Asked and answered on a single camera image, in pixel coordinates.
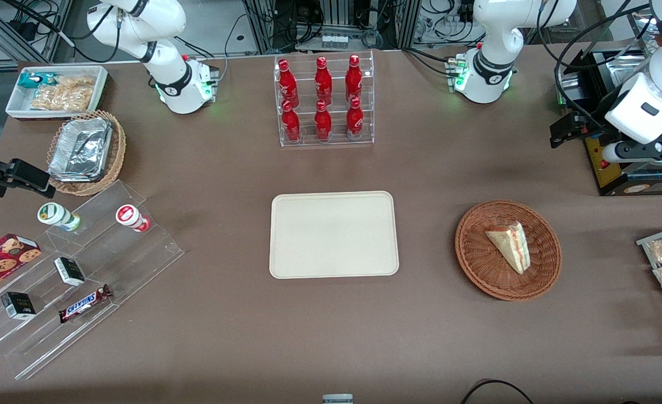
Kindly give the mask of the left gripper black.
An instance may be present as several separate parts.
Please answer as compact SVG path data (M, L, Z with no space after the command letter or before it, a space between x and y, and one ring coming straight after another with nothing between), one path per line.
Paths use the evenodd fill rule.
M556 149L570 140L608 138L610 130L592 119L590 113L573 110L550 126L550 147Z

